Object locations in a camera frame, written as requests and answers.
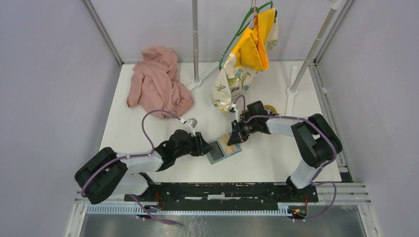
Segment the yellow oval tray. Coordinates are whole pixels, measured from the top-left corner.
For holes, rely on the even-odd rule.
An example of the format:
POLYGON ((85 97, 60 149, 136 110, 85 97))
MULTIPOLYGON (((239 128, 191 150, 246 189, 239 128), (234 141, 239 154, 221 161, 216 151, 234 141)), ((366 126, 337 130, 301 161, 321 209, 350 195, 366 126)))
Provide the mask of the yellow oval tray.
POLYGON ((271 105, 264 105, 264 108, 267 111, 268 115, 270 115, 270 116, 279 115, 279 113, 276 111, 276 109, 271 105))

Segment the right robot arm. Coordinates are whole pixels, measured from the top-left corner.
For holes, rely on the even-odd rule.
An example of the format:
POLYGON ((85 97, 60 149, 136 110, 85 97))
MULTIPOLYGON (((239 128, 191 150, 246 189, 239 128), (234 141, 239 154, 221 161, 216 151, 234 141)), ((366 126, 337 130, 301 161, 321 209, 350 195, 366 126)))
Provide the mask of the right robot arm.
POLYGON ((340 139, 321 114, 307 118, 281 116, 269 112, 261 101, 247 105, 244 111, 232 104, 229 111, 236 117, 231 123, 229 146, 243 143, 257 132, 294 138, 301 161, 286 180, 285 194, 291 201, 303 198, 305 189, 313 185, 320 172, 343 150, 340 139))

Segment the black credit card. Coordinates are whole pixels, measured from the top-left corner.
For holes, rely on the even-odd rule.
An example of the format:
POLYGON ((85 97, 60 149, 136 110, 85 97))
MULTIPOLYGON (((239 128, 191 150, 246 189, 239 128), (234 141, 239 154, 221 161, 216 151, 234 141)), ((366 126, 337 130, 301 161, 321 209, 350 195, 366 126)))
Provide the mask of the black credit card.
POLYGON ((212 150, 209 153, 209 159, 211 162, 216 162, 222 158, 224 158, 224 153, 217 141, 213 141, 210 143, 212 150))

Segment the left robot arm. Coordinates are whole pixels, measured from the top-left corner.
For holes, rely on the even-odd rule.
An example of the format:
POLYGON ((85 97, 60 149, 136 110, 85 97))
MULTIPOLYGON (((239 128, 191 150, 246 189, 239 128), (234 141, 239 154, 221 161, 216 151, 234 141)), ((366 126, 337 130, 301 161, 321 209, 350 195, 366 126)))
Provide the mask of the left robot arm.
POLYGON ((91 204, 127 194, 150 201, 155 196, 155 187, 149 184, 146 172, 166 170, 180 157, 200 157, 211 150, 212 146, 200 132, 192 134, 178 129, 148 152, 117 153, 105 147, 75 173, 74 179, 82 189, 81 195, 91 204))

